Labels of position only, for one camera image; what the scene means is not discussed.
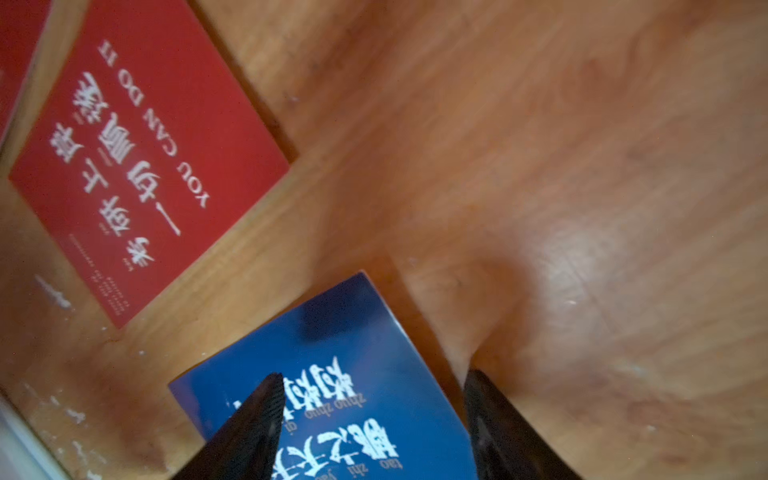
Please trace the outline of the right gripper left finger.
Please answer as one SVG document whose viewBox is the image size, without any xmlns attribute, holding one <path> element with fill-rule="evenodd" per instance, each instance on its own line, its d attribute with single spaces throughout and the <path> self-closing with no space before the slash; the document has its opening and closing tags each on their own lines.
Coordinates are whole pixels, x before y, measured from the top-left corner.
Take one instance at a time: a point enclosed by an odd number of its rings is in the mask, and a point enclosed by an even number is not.
<svg viewBox="0 0 768 480">
<path fill-rule="evenodd" d="M 183 479 L 269 479 L 280 441 L 283 376 L 269 374 L 175 475 Z"/>
</svg>

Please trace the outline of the white photo album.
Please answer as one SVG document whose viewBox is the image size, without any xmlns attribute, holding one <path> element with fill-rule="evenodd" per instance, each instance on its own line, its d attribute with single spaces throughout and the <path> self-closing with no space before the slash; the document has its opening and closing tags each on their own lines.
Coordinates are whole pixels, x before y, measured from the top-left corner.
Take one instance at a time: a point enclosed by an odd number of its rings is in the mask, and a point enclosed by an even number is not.
<svg viewBox="0 0 768 480">
<path fill-rule="evenodd" d="M 1 478 L 65 480 L 69 475 L 1 395 Z"/>
</svg>

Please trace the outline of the red card top row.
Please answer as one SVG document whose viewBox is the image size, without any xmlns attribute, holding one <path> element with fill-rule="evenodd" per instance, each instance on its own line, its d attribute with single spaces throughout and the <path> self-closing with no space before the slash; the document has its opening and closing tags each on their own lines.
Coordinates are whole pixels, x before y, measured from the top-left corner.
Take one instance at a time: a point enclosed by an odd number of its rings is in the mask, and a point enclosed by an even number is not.
<svg viewBox="0 0 768 480">
<path fill-rule="evenodd" d="M 50 0 L 1 0 L 1 142 L 52 8 Z"/>
</svg>

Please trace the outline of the blue card white text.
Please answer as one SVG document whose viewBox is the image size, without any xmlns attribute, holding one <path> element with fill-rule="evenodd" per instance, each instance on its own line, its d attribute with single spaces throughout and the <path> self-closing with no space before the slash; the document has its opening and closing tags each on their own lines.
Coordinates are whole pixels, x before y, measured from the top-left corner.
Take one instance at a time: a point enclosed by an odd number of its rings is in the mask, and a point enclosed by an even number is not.
<svg viewBox="0 0 768 480">
<path fill-rule="evenodd" d="M 275 479 L 473 479 L 467 430 L 364 273 L 170 383 L 211 439 L 270 373 L 283 377 Z"/>
</svg>

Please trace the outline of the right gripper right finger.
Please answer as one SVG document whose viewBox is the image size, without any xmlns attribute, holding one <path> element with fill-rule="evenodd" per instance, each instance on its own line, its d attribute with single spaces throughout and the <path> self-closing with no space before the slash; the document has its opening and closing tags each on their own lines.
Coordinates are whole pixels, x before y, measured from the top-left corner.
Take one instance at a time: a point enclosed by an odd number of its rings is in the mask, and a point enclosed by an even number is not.
<svg viewBox="0 0 768 480">
<path fill-rule="evenodd" d="M 463 394 L 480 479 L 581 479 L 485 373 L 470 370 Z"/>
</svg>

